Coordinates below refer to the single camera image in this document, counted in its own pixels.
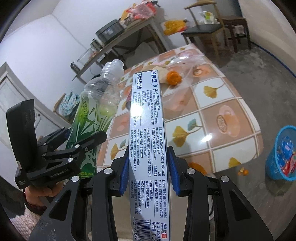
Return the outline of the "left hand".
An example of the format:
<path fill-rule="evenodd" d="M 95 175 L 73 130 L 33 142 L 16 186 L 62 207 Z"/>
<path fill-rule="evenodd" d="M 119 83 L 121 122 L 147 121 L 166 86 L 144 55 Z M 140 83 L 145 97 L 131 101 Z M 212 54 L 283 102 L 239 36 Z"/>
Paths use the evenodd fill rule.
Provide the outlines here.
<path fill-rule="evenodd" d="M 58 182 L 53 188 L 28 186 L 25 188 L 25 197 L 29 204 L 43 207 L 41 197 L 55 197 L 63 188 L 63 182 Z"/>

